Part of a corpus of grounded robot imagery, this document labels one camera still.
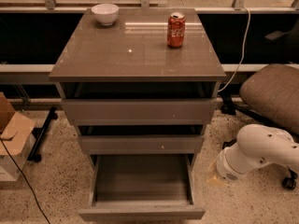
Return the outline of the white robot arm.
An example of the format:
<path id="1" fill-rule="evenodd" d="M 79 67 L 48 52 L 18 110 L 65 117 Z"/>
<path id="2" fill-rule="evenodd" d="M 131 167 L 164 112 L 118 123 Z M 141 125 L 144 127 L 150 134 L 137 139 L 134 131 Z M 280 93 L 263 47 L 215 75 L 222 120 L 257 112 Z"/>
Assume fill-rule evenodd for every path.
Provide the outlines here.
<path id="1" fill-rule="evenodd" d="M 284 189 L 294 190 L 299 173 L 299 144 L 286 131 L 260 124 L 242 127 L 236 139 L 224 142 L 208 171 L 207 183 L 224 186 L 251 171 L 271 164 L 286 167 L 291 176 L 282 181 Z"/>

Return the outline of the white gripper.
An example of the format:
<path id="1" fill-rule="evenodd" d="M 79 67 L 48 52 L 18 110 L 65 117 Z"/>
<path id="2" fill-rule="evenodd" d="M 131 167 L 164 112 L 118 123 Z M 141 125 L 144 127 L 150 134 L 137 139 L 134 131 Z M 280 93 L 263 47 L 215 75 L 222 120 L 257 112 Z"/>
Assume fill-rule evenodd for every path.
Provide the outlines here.
<path id="1" fill-rule="evenodd" d="M 206 171 L 206 182 L 214 187 L 227 187 L 228 181 L 237 181 L 249 172 L 244 154 L 239 148 L 226 147 Z"/>

